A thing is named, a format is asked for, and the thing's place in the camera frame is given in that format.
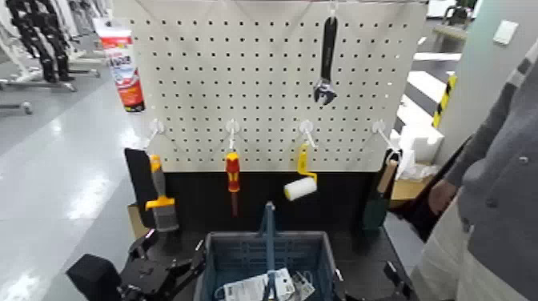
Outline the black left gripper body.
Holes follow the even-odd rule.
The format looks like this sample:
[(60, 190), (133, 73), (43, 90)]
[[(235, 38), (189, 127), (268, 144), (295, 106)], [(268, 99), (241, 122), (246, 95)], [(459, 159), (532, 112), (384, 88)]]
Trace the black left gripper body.
[(119, 274), (121, 300), (173, 300), (181, 291), (177, 263), (143, 258), (127, 262)]

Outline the bystander's bare hand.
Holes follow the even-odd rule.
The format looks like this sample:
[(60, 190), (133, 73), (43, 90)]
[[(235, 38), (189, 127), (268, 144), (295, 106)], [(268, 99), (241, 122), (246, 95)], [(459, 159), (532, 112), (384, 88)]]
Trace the bystander's bare hand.
[(452, 202), (458, 191), (458, 187), (441, 179), (431, 189), (428, 196), (428, 205), (433, 214), (439, 215)]

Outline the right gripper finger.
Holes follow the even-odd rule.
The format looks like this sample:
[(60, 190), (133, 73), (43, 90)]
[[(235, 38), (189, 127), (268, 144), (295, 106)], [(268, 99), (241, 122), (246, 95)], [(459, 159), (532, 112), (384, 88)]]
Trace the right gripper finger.
[(334, 301), (346, 300), (346, 290), (344, 286), (344, 280), (338, 268), (336, 268), (333, 273), (333, 300)]
[(386, 300), (392, 301), (412, 301), (414, 291), (410, 283), (406, 280), (404, 272), (393, 262), (387, 261), (383, 268), (383, 273), (392, 282), (394, 289)]

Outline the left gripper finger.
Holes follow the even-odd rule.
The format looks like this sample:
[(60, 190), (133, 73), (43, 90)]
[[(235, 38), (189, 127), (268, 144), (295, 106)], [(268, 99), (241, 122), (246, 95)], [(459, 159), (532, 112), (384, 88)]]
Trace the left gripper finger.
[(193, 257), (177, 262), (174, 260), (170, 273), (175, 277), (174, 291), (182, 291), (205, 270), (206, 248), (205, 241), (200, 240), (195, 247)]
[(136, 239), (128, 250), (130, 258), (146, 258), (147, 251), (157, 243), (159, 233), (155, 229), (150, 229), (145, 235)]

